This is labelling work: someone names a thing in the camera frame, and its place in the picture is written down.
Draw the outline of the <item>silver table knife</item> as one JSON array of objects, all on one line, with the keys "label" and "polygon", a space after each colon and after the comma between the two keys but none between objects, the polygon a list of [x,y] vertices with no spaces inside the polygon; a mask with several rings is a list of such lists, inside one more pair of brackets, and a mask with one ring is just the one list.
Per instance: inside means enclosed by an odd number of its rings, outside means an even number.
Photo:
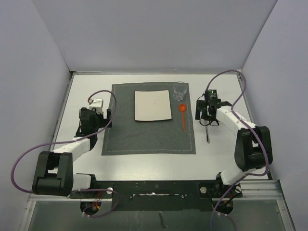
[{"label": "silver table knife", "polygon": [[206,127],[205,127],[206,142],[207,142],[208,144],[210,144],[210,137],[209,137],[209,130],[208,130],[208,127],[209,127],[209,126],[206,126]]}]

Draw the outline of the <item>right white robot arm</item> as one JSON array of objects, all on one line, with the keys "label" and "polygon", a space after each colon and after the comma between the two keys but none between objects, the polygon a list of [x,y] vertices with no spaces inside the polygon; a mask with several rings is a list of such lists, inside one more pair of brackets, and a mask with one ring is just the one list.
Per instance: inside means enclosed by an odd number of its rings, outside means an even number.
[{"label": "right white robot arm", "polygon": [[231,192],[231,185],[254,171],[264,168],[268,173],[273,162],[270,130],[246,120],[228,101],[222,101],[216,90],[205,90],[203,99],[196,102],[195,119],[204,127],[224,124],[236,137],[234,162],[218,173],[215,193],[224,197]]}]

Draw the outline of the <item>orange plastic spoon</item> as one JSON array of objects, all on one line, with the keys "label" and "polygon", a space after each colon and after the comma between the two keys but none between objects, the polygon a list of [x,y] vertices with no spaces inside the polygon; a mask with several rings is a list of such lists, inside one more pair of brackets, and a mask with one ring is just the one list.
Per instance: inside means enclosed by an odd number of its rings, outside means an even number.
[{"label": "orange plastic spoon", "polygon": [[182,116],[182,127],[183,127],[183,131],[185,131],[185,111],[186,111],[186,105],[185,104],[180,104],[179,105],[179,110],[181,111],[181,116]]}]

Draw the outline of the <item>clear plastic cup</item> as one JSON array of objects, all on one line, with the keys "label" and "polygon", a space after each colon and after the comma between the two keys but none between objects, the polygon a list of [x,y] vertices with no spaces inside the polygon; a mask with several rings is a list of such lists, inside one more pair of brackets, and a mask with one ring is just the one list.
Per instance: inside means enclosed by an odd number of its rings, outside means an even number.
[{"label": "clear plastic cup", "polygon": [[184,82],[175,82],[173,84],[173,97],[176,101],[182,101],[188,90],[188,84]]}]

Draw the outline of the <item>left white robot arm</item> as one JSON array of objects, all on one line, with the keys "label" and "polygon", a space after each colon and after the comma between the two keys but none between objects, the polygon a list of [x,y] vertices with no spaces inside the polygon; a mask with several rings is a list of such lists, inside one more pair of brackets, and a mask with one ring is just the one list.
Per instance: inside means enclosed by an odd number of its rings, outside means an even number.
[{"label": "left white robot arm", "polygon": [[96,109],[82,107],[72,142],[39,154],[32,184],[34,194],[69,196],[72,192],[81,191],[88,198],[97,194],[98,185],[92,182],[94,176],[75,174],[73,162],[94,148],[99,129],[112,126],[112,111],[108,109],[106,112],[104,118]]}]

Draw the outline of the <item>grey cloth placemat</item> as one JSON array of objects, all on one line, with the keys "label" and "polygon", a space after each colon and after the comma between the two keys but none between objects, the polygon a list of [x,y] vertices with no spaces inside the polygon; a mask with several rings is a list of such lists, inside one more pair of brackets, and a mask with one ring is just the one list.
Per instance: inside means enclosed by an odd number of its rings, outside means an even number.
[{"label": "grey cloth placemat", "polygon": [[[134,92],[169,90],[171,120],[141,122],[134,119]],[[102,155],[195,154],[190,94],[182,101],[173,97],[172,82],[113,84],[109,108],[115,109],[112,127],[104,132]],[[186,105],[185,131],[180,104]]]}]

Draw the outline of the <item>white square plate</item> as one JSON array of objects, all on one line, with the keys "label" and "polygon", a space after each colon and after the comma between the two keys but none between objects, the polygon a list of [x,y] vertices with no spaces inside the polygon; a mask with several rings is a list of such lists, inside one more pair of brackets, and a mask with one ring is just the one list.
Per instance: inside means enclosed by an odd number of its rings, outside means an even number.
[{"label": "white square plate", "polygon": [[134,119],[141,122],[171,120],[169,90],[135,91]]}]

